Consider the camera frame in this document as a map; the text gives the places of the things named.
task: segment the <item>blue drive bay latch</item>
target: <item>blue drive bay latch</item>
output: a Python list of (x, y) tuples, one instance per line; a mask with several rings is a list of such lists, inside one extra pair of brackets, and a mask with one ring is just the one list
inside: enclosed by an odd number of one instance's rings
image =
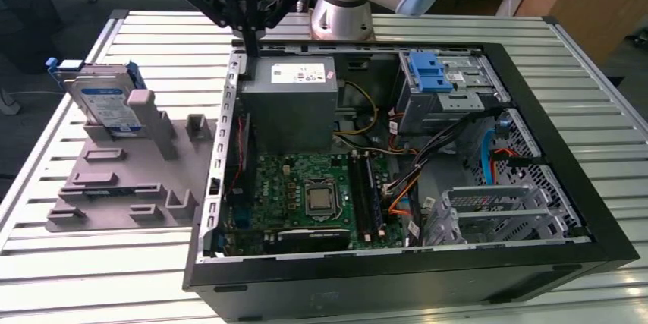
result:
[(409, 68), (421, 93), (449, 93), (455, 90), (452, 84), (445, 80), (444, 66), (432, 52), (411, 52)]

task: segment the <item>metal workbench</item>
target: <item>metal workbench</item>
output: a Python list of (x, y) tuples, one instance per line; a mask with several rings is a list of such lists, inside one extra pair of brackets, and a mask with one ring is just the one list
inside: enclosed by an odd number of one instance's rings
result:
[[(305, 15), (271, 30), (308, 39)], [(648, 127), (560, 26), (540, 18), (373, 18), (377, 39), (496, 42), (541, 101), (641, 259), (521, 304), (341, 316), (309, 322), (647, 322)], [(193, 12), (113, 13), (88, 61), (141, 66), (172, 118), (217, 118), (228, 30)], [(180, 289), (189, 228), (48, 233), (45, 216), (81, 150), (84, 116), (68, 96), (0, 205), (0, 319), (4, 323), (215, 322)]]

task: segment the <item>green motherboard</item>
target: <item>green motherboard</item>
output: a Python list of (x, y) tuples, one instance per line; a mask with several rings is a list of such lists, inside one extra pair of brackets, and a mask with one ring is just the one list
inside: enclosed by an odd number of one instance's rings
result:
[[(385, 224), (384, 236), (365, 241), (356, 233), (352, 182), (345, 154), (260, 155), (256, 163), (255, 204), (251, 207), (249, 231), (285, 229), (347, 229), (348, 249), (401, 246), (401, 225), (397, 219)], [(383, 155), (371, 158), (376, 184), (389, 179)], [(265, 254), (259, 238), (241, 234), (237, 254)]]

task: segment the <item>open computer tower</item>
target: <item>open computer tower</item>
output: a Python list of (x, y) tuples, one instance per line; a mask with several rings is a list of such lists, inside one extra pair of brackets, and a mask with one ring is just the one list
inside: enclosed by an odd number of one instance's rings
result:
[(184, 288), (225, 321), (523, 301), (637, 258), (501, 45), (235, 49)]

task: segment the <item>blue cable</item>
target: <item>blue cable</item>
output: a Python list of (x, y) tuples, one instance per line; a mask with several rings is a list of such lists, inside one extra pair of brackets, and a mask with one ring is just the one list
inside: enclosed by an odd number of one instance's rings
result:
[(481, 139), (481, 170), (484, 170), (485, 184), (493, 184), (493, 175), (491, 174), (491, 140), (493, 139), (495, 129), (489, 129), (484, 133), (484, 138)]

